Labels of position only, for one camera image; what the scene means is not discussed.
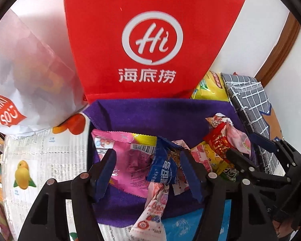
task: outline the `white plastic bag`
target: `white plastic bag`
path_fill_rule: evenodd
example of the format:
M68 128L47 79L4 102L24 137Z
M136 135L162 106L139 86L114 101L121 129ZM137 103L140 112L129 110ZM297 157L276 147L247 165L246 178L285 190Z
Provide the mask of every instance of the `white plastic bag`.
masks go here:
M57 126L84 103L76 72L9 10L0 21L0 132Z

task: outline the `blue candy wrapper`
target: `blue candy wrapper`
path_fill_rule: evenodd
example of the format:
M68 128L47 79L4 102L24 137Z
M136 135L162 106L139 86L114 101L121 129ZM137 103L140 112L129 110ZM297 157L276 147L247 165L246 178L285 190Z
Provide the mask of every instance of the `blue candy wrapper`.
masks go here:
M176 172L180 166L179 155L183 149L183 147L158 136L147 181L176 184Z

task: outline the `barcode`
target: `barcode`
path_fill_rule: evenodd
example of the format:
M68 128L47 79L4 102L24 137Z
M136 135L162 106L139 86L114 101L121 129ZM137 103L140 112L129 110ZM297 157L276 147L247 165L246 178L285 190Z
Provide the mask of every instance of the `barcode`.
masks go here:
M155 152L156 147L154 146L146 146L146 145L138 145L138 144L131 144L131 149L138 149L143 151L149 155L153 155Z

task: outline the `gray checkered package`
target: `gray checkered package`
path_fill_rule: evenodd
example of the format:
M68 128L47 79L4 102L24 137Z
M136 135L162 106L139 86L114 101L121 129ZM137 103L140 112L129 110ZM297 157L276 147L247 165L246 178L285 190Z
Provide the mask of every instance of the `gray checkered package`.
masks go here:
M229 74L221 74L221 76L230 97L230 102L232 102L248 134L257 132L270 138L269 125L264 120L262 113L269 113L271 104L261 83L248 76ZM273 174L279 165L276 156L255 144L254 150L264 171Z

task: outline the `hi logo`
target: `hi logo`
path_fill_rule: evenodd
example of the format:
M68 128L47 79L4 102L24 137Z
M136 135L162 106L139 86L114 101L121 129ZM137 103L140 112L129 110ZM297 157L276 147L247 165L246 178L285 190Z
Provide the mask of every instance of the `hi logo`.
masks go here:
M144 65L160 65L173 59L183 43L177 20L159 11L144 12L127 23L122 45L127 55Z

